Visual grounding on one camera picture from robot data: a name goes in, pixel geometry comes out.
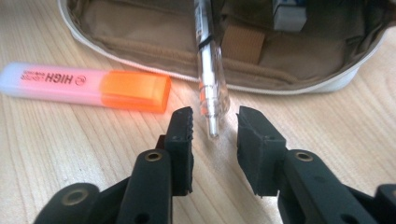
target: wooden desk surface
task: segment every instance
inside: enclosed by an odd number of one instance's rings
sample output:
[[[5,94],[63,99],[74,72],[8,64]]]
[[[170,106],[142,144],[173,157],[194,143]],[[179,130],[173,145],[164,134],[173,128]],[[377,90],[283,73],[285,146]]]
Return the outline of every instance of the wooden desk surface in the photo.
[[[0,96],[0,222],[32,223],[51,196],[77,182],[106,189],[155,147],[172,112],[194,113],[193,194],[174,199],[174,223],[280,223],[275,198],[253,196],[236,160],[235,113],[260,110],[288,148],[317,153],[347,185],[373,195],[396,183],[396,29],[344,89],[269,96],[231,91],[226,130],[207,141],[197,84],[173,79],[164,114]],[[55,1],[0,2],[0,67],[22,61],[130,69],[78,44]]]

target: metal screw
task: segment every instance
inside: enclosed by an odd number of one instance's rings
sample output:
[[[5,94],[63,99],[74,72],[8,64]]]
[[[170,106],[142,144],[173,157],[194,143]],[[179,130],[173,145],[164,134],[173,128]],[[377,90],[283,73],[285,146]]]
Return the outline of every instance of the metal screw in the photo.
[[[311,155],[305,152],[297,152],[295,156],[300,161],[312,161],[314,159]]]
[[[159,161],[163,157],[163,154],[159,152],[151,152],[146,155],[146,161]]]
[[[86,189],[73,189],[62,197],[62,204],[72,206],[81,203],[88,197],[89,193]]]

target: highlighter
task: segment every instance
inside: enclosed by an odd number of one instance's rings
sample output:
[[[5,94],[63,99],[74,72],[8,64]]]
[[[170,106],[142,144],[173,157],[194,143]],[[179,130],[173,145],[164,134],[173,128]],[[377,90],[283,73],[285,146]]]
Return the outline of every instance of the highlighter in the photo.
[[[0,91],[16,97],[163,113],[171,79],[147,72],[10,63]]]

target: clear pen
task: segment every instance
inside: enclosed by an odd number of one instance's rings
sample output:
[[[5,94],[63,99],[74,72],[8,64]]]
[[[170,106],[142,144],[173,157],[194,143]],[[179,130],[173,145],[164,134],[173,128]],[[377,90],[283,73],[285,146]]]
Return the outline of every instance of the clear pen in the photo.
[[[194,0],[194,5],[201,114],[206,117],[209,137],[217,138],[219,121],[230,107],[230,98],[214,38],[211,1]]]

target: screw hole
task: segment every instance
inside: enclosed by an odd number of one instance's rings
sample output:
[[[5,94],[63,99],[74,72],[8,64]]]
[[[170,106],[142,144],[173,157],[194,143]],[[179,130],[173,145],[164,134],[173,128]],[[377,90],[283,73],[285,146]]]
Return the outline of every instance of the screw hole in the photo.
[[[341,219],[347,224],[359,224],[359,221],[351,215],[342,214]]]
[[[163,154],[158,152],[152,152],[146,155],[146,161],[158,161],[163,157]]]
[[[305,152],[297,152],[296,158],[299,159],[300,161],[312,161],[314,159],[311,155]]]
[[[149,222],[149,214],[141,213],[134,218],[134,223],[144,224]]]
[[[89,193],[86,189],[73,189],[62,197],[62,204],[72,206],[81,203],[88,197],[88,195]]]

